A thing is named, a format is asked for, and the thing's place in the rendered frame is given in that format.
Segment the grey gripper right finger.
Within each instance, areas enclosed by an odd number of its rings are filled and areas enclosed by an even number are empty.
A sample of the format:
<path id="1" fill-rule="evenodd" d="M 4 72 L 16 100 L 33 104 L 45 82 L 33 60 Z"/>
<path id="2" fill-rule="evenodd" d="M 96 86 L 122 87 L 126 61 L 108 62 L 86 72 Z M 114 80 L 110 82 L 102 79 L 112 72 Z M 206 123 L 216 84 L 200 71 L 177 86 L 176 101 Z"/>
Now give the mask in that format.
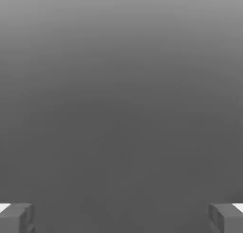
<path id="1" fill-rule="evenodd" d="M 243 233 L 243 203 L 209 204 L 212 233 Z"/>

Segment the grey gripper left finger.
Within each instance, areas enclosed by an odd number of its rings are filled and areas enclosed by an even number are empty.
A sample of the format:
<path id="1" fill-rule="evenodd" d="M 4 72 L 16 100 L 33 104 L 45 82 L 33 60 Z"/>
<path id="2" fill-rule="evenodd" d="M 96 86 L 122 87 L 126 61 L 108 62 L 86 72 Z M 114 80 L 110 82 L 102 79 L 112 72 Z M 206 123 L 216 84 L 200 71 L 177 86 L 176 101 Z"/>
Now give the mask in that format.
<path id="1" fill-rule="evenodd" d="M 0 233 L 36 233 L 35 205 L 0 203 Z"/>

